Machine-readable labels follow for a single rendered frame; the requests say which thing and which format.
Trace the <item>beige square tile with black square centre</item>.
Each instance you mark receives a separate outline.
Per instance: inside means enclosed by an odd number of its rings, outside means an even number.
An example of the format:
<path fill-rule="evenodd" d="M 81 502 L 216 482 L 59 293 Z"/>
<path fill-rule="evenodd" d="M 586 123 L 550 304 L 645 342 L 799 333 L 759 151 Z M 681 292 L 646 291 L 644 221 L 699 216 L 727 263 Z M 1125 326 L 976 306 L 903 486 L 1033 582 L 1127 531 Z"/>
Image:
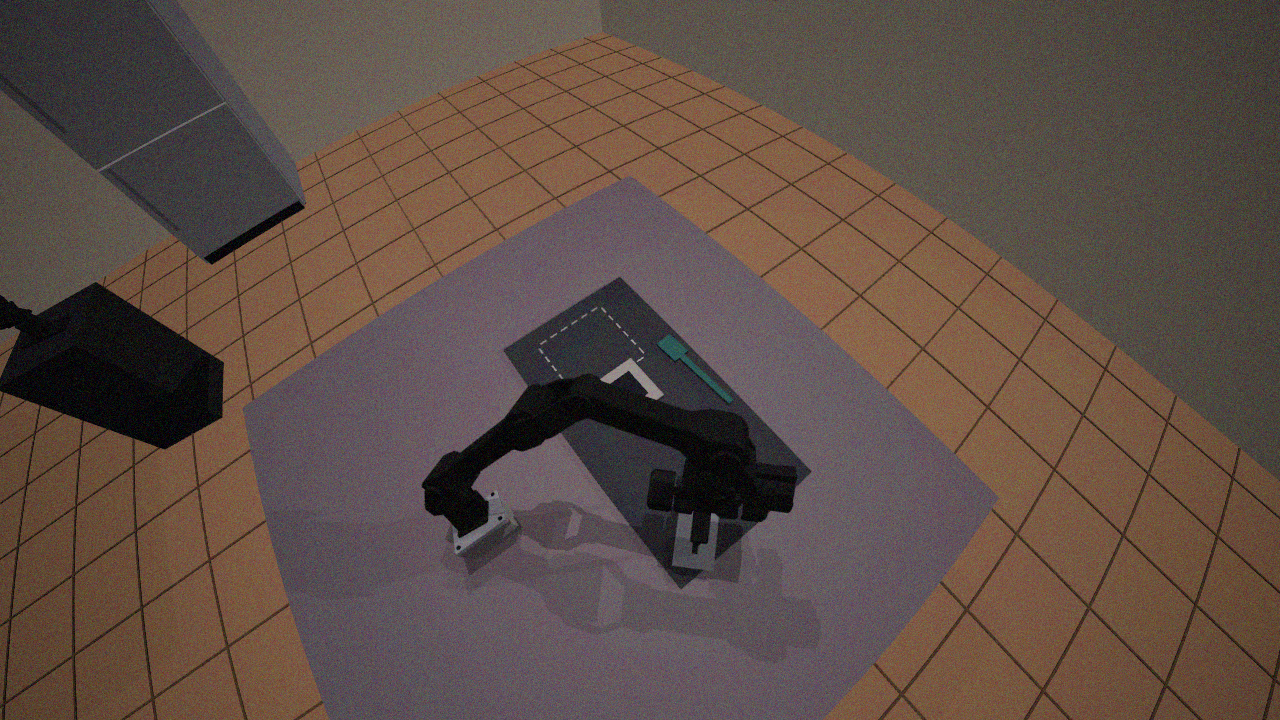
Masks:
<path fill-rule="evenodd" d="M 659 400 L 664 396 L 631 357 L 602 377 L 600 380 L 649 398 Z"/>

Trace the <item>teal small trowel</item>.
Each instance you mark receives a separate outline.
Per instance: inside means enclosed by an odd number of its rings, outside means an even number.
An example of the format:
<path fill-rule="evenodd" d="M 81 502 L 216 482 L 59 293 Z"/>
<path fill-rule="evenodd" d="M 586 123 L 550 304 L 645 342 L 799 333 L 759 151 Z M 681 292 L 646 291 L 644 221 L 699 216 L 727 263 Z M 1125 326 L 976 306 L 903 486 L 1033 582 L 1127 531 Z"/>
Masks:
<path fill-rule="evenodd" d="M 701 378 L 701 380 L 704 380 L 707 386 L 716 392 L 716 395 L 718 395 L 727 404 L 731 404 L 733 401 L 733 398 L 730 395 L 727 395 L 723 389 L 721 389 L 721 387 L 717 386 L 716 382 L 710 380 L 710 378 L 707 375 L 705 372 L 701 372 L 701 369 L 685 355 L 689 352 L 689 350 L 685 348 L 684 345 L 678 343 L 678 341 L 675 340 L 672 334 L 667 334 L 666 338 L 660 340 L 660 342 L 657 343 L 657 346 L 664 354 L 667 354 L 675 363 L 680 359 L 699 378 Z"/>

